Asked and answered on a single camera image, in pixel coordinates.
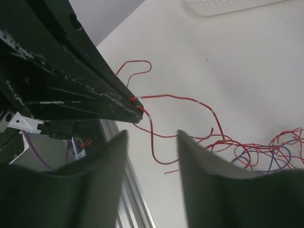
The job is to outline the white perforated basket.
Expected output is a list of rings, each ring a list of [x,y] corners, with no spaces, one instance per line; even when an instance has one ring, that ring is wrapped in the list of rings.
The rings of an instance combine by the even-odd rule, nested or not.
[[[192,10],[201,16],[214,16],[240,10],[261,7],[281,0],[185,0]]]

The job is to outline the aluminium mounting rail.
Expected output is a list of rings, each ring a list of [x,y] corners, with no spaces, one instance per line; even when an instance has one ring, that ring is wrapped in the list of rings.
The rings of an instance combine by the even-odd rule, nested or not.
[[[129,157],[126,158],[115,226],[117,228],[156,227]]]

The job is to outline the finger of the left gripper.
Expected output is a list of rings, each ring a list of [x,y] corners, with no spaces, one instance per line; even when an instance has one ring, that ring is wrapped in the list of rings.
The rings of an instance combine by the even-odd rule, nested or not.
[[[21,115],[48,122],[143,116],[67,0],[1,1],[0,91]]]
[[[62,48],[54,55],[55,60],[63,64],[55,67],[50,58],[45,57],[56,79],[36,83],[40,94],[29,97],[29,104],[141,106],[97,51],[69,1],[28,0],[27,4]]]

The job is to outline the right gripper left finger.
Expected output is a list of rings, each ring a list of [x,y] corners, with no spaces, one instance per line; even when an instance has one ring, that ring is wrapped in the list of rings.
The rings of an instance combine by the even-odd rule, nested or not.
[[[0,168],[3,228],[113,228],[127,157],[128,132],[55,171]]]

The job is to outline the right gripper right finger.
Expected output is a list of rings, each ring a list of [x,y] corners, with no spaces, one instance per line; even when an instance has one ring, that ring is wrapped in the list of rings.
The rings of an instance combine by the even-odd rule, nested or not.
[[[247,171],[199,146],[182,130],[177,144],[190,228],[303,227],[303,170]]]

